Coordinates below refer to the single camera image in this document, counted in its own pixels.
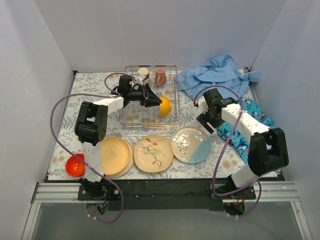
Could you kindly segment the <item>pink mug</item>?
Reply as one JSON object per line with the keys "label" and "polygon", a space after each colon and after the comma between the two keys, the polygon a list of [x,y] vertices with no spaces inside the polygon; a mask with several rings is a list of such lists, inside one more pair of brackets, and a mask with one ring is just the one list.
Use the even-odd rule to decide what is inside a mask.
{"label": "pink mug", "polygon": [[167,77],[164,68],[158,68],[155,73],[155,84],[157,87],[161,87],[166,84]]}

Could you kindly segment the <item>cream and blue plate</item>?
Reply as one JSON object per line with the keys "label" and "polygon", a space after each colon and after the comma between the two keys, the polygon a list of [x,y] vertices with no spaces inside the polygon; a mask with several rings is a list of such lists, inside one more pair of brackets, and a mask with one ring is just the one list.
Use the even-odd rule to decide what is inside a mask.
{"label": "cream and blue plate", "polygon": [[197,127],[177,129],[170,138],[174,156],[186,164],[198,164],[211,152],[211,141],[207,133]]}

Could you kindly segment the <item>cream steel tumbler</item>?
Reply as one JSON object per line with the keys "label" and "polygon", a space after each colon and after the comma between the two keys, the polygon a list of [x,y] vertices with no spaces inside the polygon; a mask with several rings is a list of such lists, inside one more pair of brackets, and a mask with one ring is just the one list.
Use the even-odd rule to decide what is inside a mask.
{"label": "cream steel tumbler", "polygon": [[138,69],[137,83],[141,86],[150,83],[150,73],[149,70],[145,67]]}

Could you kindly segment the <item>red bowl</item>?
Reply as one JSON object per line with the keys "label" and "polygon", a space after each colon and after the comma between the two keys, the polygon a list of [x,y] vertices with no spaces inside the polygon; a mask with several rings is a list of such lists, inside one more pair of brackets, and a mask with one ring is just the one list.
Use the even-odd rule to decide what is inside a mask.
{"label": "red bowl", "polygon": [[65,171],[69,176],[80,177],[86,171],[86,166],[77,157],[71,155],[65,164]]}

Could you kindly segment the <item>bird pattern plate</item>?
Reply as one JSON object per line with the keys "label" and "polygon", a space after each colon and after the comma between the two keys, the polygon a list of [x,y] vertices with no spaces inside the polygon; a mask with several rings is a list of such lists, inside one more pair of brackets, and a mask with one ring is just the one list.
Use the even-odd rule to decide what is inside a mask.
{"label": "bird pattern plate", "polygon": [[140,138],[133,149],[135,165],[143,172],[154,174],[168,169],[174,159],[169,140],[160,135]]}

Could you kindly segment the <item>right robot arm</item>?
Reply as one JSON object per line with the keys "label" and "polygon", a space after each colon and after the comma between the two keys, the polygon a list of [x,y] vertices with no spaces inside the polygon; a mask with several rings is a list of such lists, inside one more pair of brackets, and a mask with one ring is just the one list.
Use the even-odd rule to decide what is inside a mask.
{"label": "right robot arm", "polygon": [[240,96],[223,98],[219,88],[219,85],[211,85],[201,89],[199,93],[203,96],[197,94],[193,104],[202,111],[197,121],[209,133],[228,122],[233,126],[232,133],[240,132],[249,142],[247,164],[227,177],[223,193],[217,192],[215,187],[212,189],[217,197],[237,199],[259,178],[289,164],[287,143],[281,128],[262,124],[244,110]]}

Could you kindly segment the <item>yellow bowl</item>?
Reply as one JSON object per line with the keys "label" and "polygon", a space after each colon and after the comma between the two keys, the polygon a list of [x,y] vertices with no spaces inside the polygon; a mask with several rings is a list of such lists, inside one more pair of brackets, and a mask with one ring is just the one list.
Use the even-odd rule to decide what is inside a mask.
{"label": "yellow bowl", "polygon": [[167,116],[172,110],[172,102],[165,96],[160,96],[161,103],[159,105],[159,115],[160,117]]}

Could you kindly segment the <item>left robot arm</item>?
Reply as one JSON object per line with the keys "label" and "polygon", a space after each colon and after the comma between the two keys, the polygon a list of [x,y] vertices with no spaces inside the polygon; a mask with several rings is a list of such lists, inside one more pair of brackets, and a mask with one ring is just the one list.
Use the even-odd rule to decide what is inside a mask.
{"label": "left robot arm", "polygon": [[85,173],[80,183],[95,200],[103,199],[107,193],[101,183],[104,177],[101,142],[107,133],[108,115],[125,108],[130,102],[139,102],[145,108],[160,106],[163,102],[147,83],[142,83],[143,77],[123,74],[118,86],[110,90],[110,95],[80,105],[74,130],[84,151]]}

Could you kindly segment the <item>wire dish rack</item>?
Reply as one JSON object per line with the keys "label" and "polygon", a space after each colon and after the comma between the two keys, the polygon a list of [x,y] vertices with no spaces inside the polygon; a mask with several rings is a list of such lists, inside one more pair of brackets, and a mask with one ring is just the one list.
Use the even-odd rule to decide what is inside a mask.
{"label": "wire dish rack", "polygon": [[174,129],[180,123],[177,67],[128,65],[116,90],[124,97],[119,122],[128,128]]}

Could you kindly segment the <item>orange plate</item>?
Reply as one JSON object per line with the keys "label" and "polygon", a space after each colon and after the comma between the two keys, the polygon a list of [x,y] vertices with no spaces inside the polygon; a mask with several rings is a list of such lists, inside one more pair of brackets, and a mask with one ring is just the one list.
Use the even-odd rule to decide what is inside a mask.
{"label": "orange plate", "polygon": [[130,158],[131,149],[124,139],[110,136],[101,142],[101,164],[105,175],[114,175],[122,171]]}

